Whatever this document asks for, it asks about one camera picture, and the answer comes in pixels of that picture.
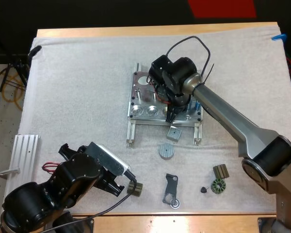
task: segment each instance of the black background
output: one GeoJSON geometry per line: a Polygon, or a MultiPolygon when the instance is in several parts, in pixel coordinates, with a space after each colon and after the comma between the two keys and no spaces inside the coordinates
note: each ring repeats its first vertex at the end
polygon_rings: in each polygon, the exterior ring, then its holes
{"type": "MultiPolygon", "coordinates": [[[[186,0],[0,0],[0,40],[12,54],[25,56],[44,28],[277,21],[291,55],[291,0],[254,2],[257,18],[200,19],[186,0]]],[[[6,61],[0,48],[0,63],[6,61]]]]}

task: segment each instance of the screw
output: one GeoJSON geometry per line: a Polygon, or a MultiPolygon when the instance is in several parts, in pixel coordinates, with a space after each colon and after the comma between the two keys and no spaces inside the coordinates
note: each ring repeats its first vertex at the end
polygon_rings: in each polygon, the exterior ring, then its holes
{"type": "Polygon", "coordinates": [[[201,193],[207,193],[207,189],[209,189],[209,187],[202,187],[202,188],[200,189],[200,192],[201,192],[201,193]]]}

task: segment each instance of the black tripod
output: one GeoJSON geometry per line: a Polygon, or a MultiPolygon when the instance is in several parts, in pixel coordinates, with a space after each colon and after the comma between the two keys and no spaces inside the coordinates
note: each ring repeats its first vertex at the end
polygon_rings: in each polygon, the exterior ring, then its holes
{"type": "Polygon", "coordinates": [[[0,75],[4,73],[4,77],[3,77],[3,80],[2,80],[2,83],[0,86],[0,92],[2,91],[3,86],[5,84],[14,86],[14,87],[22,89],[22,90],[26,90],[27,81],[28,81],[28,77],[29,77],[29,65],[23,64],[21,59],[14,59],[12,57],[11,53],[6,49],[6,47],[2,44],[1,41],[0,41],[0,48],[4,51],[5,55],[8,57],[8,61],[9,61],[8,66],[6,68],[4,68],[2,71],[0,71],[0,75]],[[16,71],[17,71],[17,73],[18,73],[18,75],[23,83],[22,85],[19,85],[18,83],[15,83],[15,82],[7,79],[9,71],[11,68],[16,69],[16,71]]]}

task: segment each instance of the wooden table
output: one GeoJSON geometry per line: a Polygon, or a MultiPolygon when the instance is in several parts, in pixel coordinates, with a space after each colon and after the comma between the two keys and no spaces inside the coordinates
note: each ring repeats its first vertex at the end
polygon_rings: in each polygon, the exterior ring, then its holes
{"type": "MultiPolygon", "coordinates": [[[[117,28],[39,29],[37,37],[97,37],[128,35],[177,35],[227,31],[248,27],[277,26],[276,22],[224,23],[117,28]]],[[[95,233],[258,233],[258,217],[274,213],[128,213],[95,218],[95,233]]]]}

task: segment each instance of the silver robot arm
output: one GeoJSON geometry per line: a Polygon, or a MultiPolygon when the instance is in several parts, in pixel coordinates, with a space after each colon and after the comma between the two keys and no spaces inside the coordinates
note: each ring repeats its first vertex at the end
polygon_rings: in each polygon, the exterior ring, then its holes
{"type": "Polygon", "coordinates": [[[267,193],[276,194],[277,218],[269,232],[291,233],[291,142],[276,131],[259,128],[207,88],[198,73],[185,79],[181,90],[193,95],[238,141],[247,175],[267,193]]]}

